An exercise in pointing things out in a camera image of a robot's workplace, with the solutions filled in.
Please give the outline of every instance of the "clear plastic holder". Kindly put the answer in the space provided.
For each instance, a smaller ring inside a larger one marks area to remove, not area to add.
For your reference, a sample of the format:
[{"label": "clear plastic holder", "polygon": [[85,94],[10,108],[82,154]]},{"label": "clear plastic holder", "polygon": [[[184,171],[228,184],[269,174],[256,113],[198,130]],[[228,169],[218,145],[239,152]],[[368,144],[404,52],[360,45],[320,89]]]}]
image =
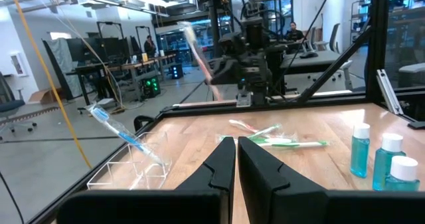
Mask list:
[{"label": "clear plastic holder", "polygon": [[93,189],[161,189],[172,166],[166,153],[168,139],[165,132],[147,132],[138,141],[161,160],[133,144],[126,144],[103,165],[87,183]]}]

